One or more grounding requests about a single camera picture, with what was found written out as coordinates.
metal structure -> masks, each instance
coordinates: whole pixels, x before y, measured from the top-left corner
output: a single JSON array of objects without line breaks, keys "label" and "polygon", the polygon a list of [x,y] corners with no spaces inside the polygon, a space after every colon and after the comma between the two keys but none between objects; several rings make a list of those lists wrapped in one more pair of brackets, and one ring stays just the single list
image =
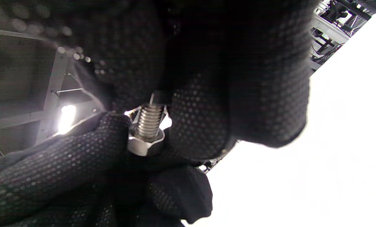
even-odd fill
[{"label": "metal structure", "polygon": [[322,0],[310,25],[310,67],[317,70],[375,13],[375,0]]},{"label": "metal structure", "polygon": [[64,105],[75,105],[74,123],[99,109],[71,75],[68,56],[41,37],[0,24],[0,151],[26,149],[57,131]]}]

hex nut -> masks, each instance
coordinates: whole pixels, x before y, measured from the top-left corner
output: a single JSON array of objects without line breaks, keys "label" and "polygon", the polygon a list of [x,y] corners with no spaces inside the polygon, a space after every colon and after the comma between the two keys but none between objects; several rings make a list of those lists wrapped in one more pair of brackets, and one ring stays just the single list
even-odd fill
[{"label": "hex nut", "polygon": [[164,140],[165,134],[164,131],[159,131],[158,139],[153,142],[146,142],[140,138],[136,138],[131,133],[129,133],[129,140],[128,140],[128,151],[136,154],[138,156],[148,156],[150,153],[150,148],[161,141]]}]

bolt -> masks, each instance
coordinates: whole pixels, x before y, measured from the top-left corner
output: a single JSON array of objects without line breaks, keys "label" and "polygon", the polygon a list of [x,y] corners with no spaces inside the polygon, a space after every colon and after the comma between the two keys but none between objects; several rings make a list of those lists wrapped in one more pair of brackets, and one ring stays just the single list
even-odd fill
[{"label": "bolt", "polygon": [[155,154],[160,146],[152,146],[164,140],[165,134],[159,128],[165,105],[155,103],[159,96],[152,95],[150,102],[140,109],[137,122],[129,129],[128,150],[139,156]]}]

dotted grip glove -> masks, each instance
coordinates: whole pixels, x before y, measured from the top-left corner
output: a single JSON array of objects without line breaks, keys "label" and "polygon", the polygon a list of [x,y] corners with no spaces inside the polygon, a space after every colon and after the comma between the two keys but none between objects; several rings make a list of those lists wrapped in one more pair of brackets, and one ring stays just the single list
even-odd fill
[{"label": "dotted grip glove", "polygon": [[[71,56],[102,110],[66,135],[0,158],[0,226],[193,223],[212,211],[200,161],[237,139],[277,148],[300,134],[316,1],[186,5],[181,32],[167,42],[166,20],[150,0],[0,0],[15,29]],[[163,87],[173,94],[164,149],[137,157],[126,150],[123,113]]]}]

metal bar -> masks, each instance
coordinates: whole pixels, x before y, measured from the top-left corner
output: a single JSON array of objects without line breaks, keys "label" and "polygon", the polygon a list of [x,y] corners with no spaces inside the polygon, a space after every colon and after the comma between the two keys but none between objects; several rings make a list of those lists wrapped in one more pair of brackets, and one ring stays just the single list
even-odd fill
[{"label": "metal bar", "polygon": [[321,67],[320,64],[313,62],[312,60],[308,60],[308,61],[309,61],[309,66],[310,66],[311,69],[317,70]]},{"label": "metal bar", "polygon": [[[53,112],[58,107],[59,97],[58,95],[55,95],[54,91],[61,90],[67,64],[68,57],[66,56],[66,54],[61,54],[57,51],[54,64],[52,66],[51,78],[49,79],[43,111]],[[54,121],[55,120],[52,118],[41,120],[41,122],[39,123],[39,129],[35,143],[43,141],[51,136],[50,131],[53,127]]]},{"label": "metal bar", "polygon": [[32,113],[20,114],[8,118],[0,119],[0,129],[15,127],[18,125],[28,124],[49,118],[51,113],[49,111],[37,111]]},{"label": "metal bar", "polygon": [[365,20],[371,19],[370,15],[368,15],[367,13],[361,11],[360,9],[358,9],[355,6],[353,6],[350,2],[348,2],[346,0],[336,0],[336,2],[339,3],[339,4],[341,4],[342,6],[345,6],[346,8],[348,8],[351,11],[353,11],[355,14],[359,15],[361,18],[363,18]]},{"label": "metal bar", "polygon": [[[94,106],[93,101],[81,102],[81,103],[77,103],[74,105],[76,106],[77,109],[80,109],[80,110],[85,110],[88,108],[90,109],[96,108]],[[54,110],[35,111],[35,112],[20,114],[16,116],[0,118],[0,129],[15,127],[18,125],[28,124],[31,122],[36,122],[40,120],[44,121],[45,119],[55,118],[57,113],[61,111],[60,108],[61,107],[55,108]]]},{"label": "metal bar", "polygon": [[25,33],[20,33],[20,32],[9,32],[9,31],[4,31],[0,30],[0,35],[1,36],[12,36],[12,37],[19,37],[19,38],[25,38],[25,39],[33,39],[33,40],[48,40],[44,37],[39,37],[39,36],[33,36]]},{"label": "metal bar", "polygon": [[74,91],[74,90],[82,90],[82,89],[59,90],[56,93],[62,93],[62,92],[68,92],[68,91]]}]

